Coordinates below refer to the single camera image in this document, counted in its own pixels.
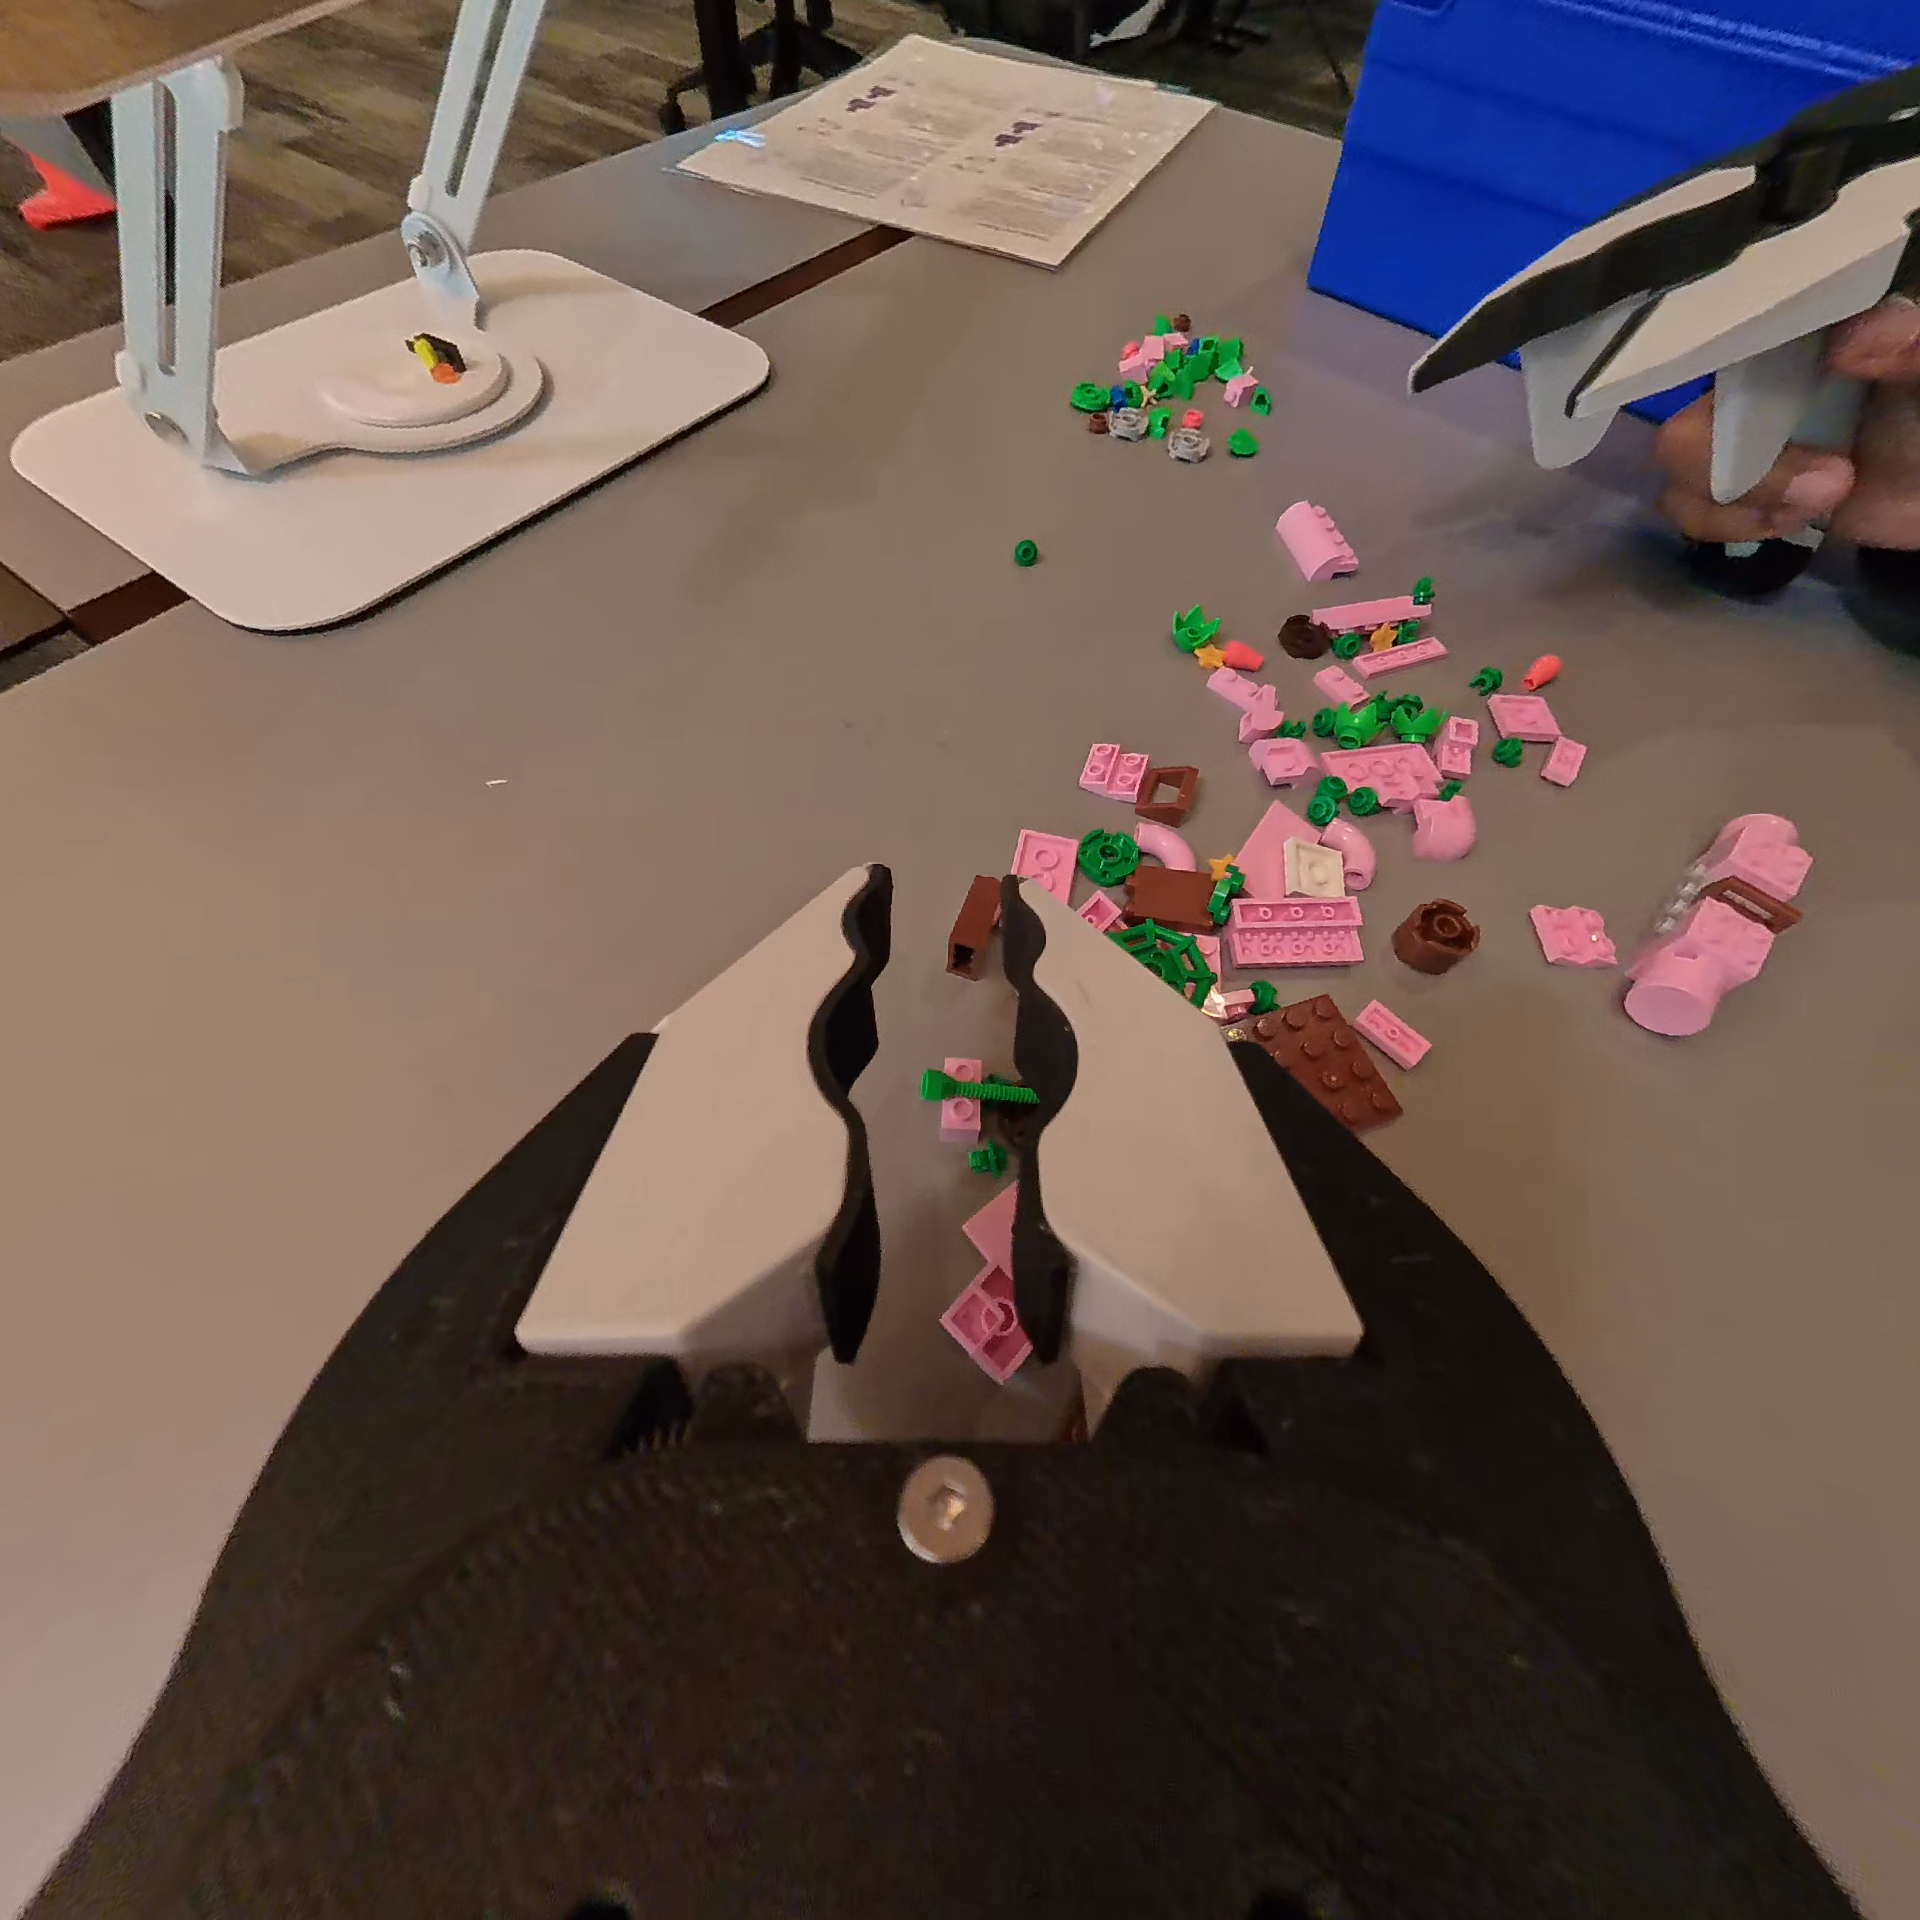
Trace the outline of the person's right hand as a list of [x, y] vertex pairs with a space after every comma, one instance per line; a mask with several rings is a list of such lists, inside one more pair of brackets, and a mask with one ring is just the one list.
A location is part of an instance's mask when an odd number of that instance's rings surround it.
[[1917, 549], [1915, 299], [1891, 292], [1839, 324], [1829, 365], [1870, 387], [1851, 452], [1790, 444], [1750, 491], [1716, 502], [1709, 490], [1716, 392], [1709, 392], [1657, 434], [1659, 508], [1668, 524], [1693, 541], [1740, 542], [1784, 538], [1823, 519], [1841, 541]]

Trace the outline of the white book stand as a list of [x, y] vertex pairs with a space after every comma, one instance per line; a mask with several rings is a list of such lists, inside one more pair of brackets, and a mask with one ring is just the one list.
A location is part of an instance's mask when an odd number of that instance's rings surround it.
[[[476, 252], [545, 5], [469, 2], [407, 189], [409, 273], [218, 343], [233, 52], [340, 5], [6, 5], [6, 115], [109, 101], [114, 385], [16, 472], [214, 615], [345, 622], [755, 396], [769, 356], [554, 252]], [[469, 358], [436, 385], [419, 331]]]

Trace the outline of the pink brown toy bricks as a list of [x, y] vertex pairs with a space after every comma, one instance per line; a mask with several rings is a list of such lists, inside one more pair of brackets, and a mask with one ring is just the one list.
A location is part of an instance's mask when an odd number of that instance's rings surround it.
[[[1420, 633], [1431, 601], [1433, 589], [1420, 582], [1416, 593], [1365, 606], [1356, 615], [1338, 607], [1298, 615], [1283, 630], [1283, 641], [1308, 657], [1332, 657], [1317, 681], [1325, 713], [1308, 725], [1291, 722], [1277, 691], [1259, 678], [1259, 646], [1222, 636], [1222, 621], [1203, 606], [1176, 610], [1173, 646], [1203, 664], [1213, 691], [1234, 704], [1240, 737], [1260, 778], [1309, 783], [1309, 812], [1273, 802], [1234, 858], [1201, 865], [1179, 832], [1201, 770], [1131, 753], [1123, 742], [1097, 742], [1079, 778], [1082, 790], [1126, 802], [1134, 812], [1133, 827], [1079, 839], [1024, 833], [1008, 878], [1035, 880], [1063, 898], [1213, 1021], [1225, 1041], [1253, 1044], [1233, 1039], [1228, 1029], [1252, 1013], [1287, 1002], [1276, 993], [1273, 972], [1362, 960], [1362, 912], [1348, 887], [1372, 880], [1372, 846], [1345, 817], [1345, 805], [1357, 815], [1393, 807], [1413, 819], [1416, 851], [1423, 856], [1452, 858], [1474, 846], [1474, 809], [1458, 790], [1468, 766], [1452, 752], [1474, 730], [1413, 698], [1378, 698], [1382, 674], [1442, 653], [1441, 640]], [[1380, 1046], [1405, 1069], [1428, 1052], [1428, 1041], [1378, 1000], [1351, 1023], [1368, 1050]], [[1293, 1092], [1348, 1132], [1283, 1073], [1291, 1090], [1259, 1092], [1277, 1142]], [[944, 1136], [966, 1139], [972, 1166], [997, 1169], [999, 1148], [978, 1142], [985, 1113], [1013, 1114], [1020, 1159], [1035, 1108], [944, 1108]], [[1037, 1359], [1020, 1329], [1012, 1274], [1016, 1195], [1018, 1184], [974, 1219], [972, 1236], [985, 1249], [983, 1274], [945, 1313], [945, 1329], [980, 1349], [995, 1376], [1016, 1371], [1026, 1356]]]

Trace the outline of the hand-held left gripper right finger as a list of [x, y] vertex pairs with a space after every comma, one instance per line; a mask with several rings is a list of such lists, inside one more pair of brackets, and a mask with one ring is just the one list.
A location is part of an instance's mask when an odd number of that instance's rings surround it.
[[1337, 1359], [1360, 1313], [1230, 1044], [1035, 880], [1001, 882], [1013, 1064], [1035, 1092], [1012, 1274], [1040, 1361], [1070, 1359], [1086, 1429], [1134, 1371], [1203, 1387], [1228, 1359]]

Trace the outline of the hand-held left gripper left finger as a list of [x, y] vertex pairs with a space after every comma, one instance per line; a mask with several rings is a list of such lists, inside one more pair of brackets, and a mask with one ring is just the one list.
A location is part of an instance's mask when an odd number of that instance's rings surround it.
[[823, 1353], [859, 1355], [881, 1223], [852, 1089], [877, 1050], [892, 869], [854, 865], [651, 1035], [536, 1281], [528, 1355], [766, 1369], [808, 1428]]

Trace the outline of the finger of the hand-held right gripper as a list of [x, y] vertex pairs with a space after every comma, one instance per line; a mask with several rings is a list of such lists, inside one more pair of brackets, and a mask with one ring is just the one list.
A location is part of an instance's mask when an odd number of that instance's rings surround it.
[[1793, 217], [1799, 171], [1793, 154], [1726, 159], [1612, 207], [1489, 291], [1411, 365], [1409, 392], [1423, 394], [1622, 299], [1720, 272]]
[[1891, 159], [1805, 224], [1671, 287], [1594, 361], [1571, 389], [1571, 417], [1603, 417], [1875, 304], [1899, 273], [1915, 207], [1917, 156]]

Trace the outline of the pink brick assembly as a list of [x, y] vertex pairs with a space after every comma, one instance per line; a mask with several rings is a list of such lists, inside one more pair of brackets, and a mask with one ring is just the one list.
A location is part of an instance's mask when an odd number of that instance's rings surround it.
[[1722, 1000], [1755, 982], [1811, 873], [1797, 824], [1773, 812], [1728, 819], [1693, 856], [1646, 943], [1626, 964], [1622, 1010], [1664, 1039], [1708, 1029]]

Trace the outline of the red floor object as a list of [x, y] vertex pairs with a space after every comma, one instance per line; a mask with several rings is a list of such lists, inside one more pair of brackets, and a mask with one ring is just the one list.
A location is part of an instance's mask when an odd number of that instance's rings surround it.
[[17, 205], [28, 227], [49, 233], [117, 215], [111, 182], [82, 144], [11, 139], [34, 171], [34, 189]]

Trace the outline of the blue storage bin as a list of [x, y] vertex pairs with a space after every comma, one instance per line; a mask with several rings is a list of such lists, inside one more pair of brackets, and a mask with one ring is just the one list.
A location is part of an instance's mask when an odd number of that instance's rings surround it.
[[1915, 2], [1382, 2], [1309, 287], [1442, 333], [1619, 201], [1915, 59]]

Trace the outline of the cluster of tiny green pieces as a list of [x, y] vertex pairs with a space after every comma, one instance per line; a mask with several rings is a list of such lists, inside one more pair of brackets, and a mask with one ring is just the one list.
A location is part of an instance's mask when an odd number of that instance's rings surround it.
[[1277, 394], [1243, 333], [1180, 310], [1131, 336], [1115, 370], [1077, 379], [1070, 410], [1091, 436], [1159, 449], [1173, 464], [1199, 468], [1260, 455]]

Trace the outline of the laminated instruction sheet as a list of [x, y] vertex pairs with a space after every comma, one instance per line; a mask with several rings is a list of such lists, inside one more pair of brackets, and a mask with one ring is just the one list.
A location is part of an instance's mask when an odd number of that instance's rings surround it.
[[908, 35], [680, 170], [1057, 269], [1209, 114], [1144, 79]]

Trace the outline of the large brown toy plate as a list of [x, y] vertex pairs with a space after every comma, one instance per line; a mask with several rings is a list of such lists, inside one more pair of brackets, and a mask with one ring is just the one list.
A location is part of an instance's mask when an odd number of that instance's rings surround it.
[[1263, 1046], [1353, 1135], [1376, 1132], [1405, 1113], [1357, 1027], [1327, 993], [1252, 1013], [1228, 1033]]

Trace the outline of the black office chair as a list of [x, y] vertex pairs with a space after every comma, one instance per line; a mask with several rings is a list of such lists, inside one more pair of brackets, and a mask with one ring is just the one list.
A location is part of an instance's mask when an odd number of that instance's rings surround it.
[[766, 67], [765, 93], [780, 98], [800, 92], [806, 78], [837, 79], [863, 55], [833, 35], [829, 2], [771, 2], [773, 17], [744, 33], [734, 2], [696, 2], [699, 65], [666, 84], [660, 103], [660, 131], [687, 131], [683, 93], [702, 89], [714, 121], [750, 109], [757, 98], [757, 70]]

